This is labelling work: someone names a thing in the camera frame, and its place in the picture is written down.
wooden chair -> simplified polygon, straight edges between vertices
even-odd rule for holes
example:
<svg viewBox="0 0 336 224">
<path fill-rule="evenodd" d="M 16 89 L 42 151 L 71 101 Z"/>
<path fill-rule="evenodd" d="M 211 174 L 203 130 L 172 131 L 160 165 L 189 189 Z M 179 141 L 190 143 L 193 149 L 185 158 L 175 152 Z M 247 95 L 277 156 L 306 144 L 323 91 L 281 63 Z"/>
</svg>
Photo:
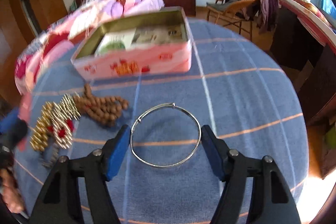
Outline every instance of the wooden chair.
<svg viewBox="0 0 336 224">
<path fill-rule="evenodd" d="M 241 10 L 245 7 L 250 6 L 260 6 L 260 0 L 239 0 L 235 2 L 226 2 L 224 3 L 224 0 L 216 0 L 214 4 L 207 4 L 208 15 L 207 15 L 207 21 L 209 21 L 209 17 L 213 16 L 216 18 L 215 24 L 217 24 L 218 20 L 224 20 L 228 22 L 228 24 L 223 25 L 229 26 L 234 25 L 237 28 L 239 28 L 239 34 L 241 34 L 242 30 L 250 34 L 250 40 L 252 41 L 252 23 L 253 23 L 253 17 L 249 20 L 246 20 L 244 15 L 241 13 Z M 242 22 L 250 22 L 250 31 L 242 28 Z"/>
</svg>

pillow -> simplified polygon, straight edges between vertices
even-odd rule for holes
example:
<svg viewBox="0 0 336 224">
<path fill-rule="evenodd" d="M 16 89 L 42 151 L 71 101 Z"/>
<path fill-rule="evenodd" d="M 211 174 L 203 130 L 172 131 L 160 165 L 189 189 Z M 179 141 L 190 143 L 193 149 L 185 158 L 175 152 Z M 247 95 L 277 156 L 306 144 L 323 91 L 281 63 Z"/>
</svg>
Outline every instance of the pillow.
<svg viewBox="0 0 336 224">
<path fill-rule="evenodd" d="M 294 0 L 303 7 L 305 7 L 307 10 L 311 11 L 314 15 L 316 15 L 320 20 L 323 21 L 328 27 L 332 29 L 331 24 L 329 21 L 325 18 L 325 16 L 320 12 L 320 10 L 313 4 L 308 2 L 307 0 Z"/>
</svg>

white stripe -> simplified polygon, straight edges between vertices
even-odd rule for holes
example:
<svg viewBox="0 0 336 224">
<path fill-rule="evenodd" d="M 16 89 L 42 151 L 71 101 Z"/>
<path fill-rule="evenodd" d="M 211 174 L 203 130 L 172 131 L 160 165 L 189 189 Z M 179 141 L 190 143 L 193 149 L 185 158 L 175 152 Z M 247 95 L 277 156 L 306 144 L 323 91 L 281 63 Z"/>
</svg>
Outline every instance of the white stripe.
<svg viewBox="0 0 336 224">
<path fill-rule="evenodd" d="M 210 122 L 211 122 L 211 129 L 212 129 L 212 132 L 217 137 L 216 122 L 215 122 L 215 117 L 214 117 L 214 114 L 213 114 L 213 108 L 212 108 L 212 102 L 211 102 L 210 93 L 209 93 L 209 89 L 208 89 L 208 84 L 207 84 L 207 81 L 206 81 L 205 76 L 204 76 L 204 71 L 203 71 L 201 59 L 200 59 L 200 56 L 198 55 L 198 50 L 197 50 L 195 42 L 193 42 L 193 48 L 194 48 L 199 72 L 200 72 L 201 78 L 202 78 L 203 88 L 204 88 L 204 91 L 205 91 L 205 97 L 207 98 L 209 116 L 210 116 Z M 219 196 L 222 195 L 223 189 L 224 189 L 224 185 L 221 181 L 219 181 Z"/>
</svg>

plaid tablecloth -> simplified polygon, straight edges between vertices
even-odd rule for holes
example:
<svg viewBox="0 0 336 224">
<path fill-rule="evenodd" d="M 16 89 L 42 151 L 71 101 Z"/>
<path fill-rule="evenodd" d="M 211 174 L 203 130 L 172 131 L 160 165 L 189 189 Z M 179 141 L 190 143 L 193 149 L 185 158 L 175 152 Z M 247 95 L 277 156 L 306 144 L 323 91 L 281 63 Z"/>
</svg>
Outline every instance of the plaid tablecloth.
<svg viewBox="0 0 336 224">
<path fill-rule="evenodd" d="M 305 122 L 290 80 L 262 50 L 230 30 L 206 21 L 189 20 L 194 37 L 192 67 L 178 75 L 130 77 L 91 82 L 97 96 L 120 95 L 130 108 L 113 128 L 88 117 L 77 124 L 75 141 L 62 151 L 74 159 L 103 146 L 124 123 L 132 125 L 142 112 L 175 102 L 201 125 L 211 126 L 229 147 L 244 155 L 271 155 L 283 172 L 296 201 L 308 174 Z M 33 92 L 30 126 L 35 126 L 45 101 L 59 102 L 65 93 L 82 92 L 84 80 L 68 52 L 43 75 Z M 155 112 L 138 125 L 136 152 L 145 160 L 168 164 L 181 160 L 197 139 L 194 122 L 172 109 Z M 29 213 L 49 170 L 27 146 L 16 152 L 16 175 Z M 246 220 L 252 180 L 248 179 L 239 223 Z M 208 223 L 223 184 L 211 171 L 202 146 L 186 163 L 169 169 L 142 164 L 127 151 L 118 175 L 108 183 L 112 202 L 126 223 Z M 80 196 L 86 223 L 92 223 L 84 180 Z"/>
</svg>

table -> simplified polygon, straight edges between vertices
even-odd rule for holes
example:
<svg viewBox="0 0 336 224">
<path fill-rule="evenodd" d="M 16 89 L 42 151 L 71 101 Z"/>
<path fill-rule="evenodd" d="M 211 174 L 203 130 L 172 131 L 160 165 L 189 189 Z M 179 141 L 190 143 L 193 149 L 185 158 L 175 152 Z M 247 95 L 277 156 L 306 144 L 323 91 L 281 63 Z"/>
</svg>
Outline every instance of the table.
<svg viewBox="0 0 336 224">
<path fill-rule="evenodd" d="M 91 82 L 94 95 L 120 95 L 130 102 L 130 108 L 113 128 L 102 128 L 82 117 L 76 124 L 73 146 L 61 155 L 85 156 L 150 107 L 175 102 L 245 156 L 271 155 L 298 201 L 308 174 L 308 144 L 290 80 L 267 54 L 238 34 L 202 20 L 189 19 L 189 23 L 194 37 L 190 71 Z M 65 93 L 82 92 L 84 80 L 70 63 L 73 51 L 40 77 L 32 93 L 30 126 L 35 126 L 45 101 L 59 102 Z M 146 117 L 134 134 L 137 154 L 156 164 L 181 160 L 196 139 L 193 121 L 172 109 Z M 25 151 L 16 151 L 15 172 L 30 213 L 49 170 L 27 145 Z M 79 185 L 84 219 L 92 223 L 83 179 Z M 121 220 L 136 224 L 207 223 L 223 189 L 201 145 L 190 160 L 170 169 L 144 165 L 129 149 L 118 175 L 107 186 Z M 248 179 L 239 223 L 246 220 L 251 186 Z"/>
</svg>

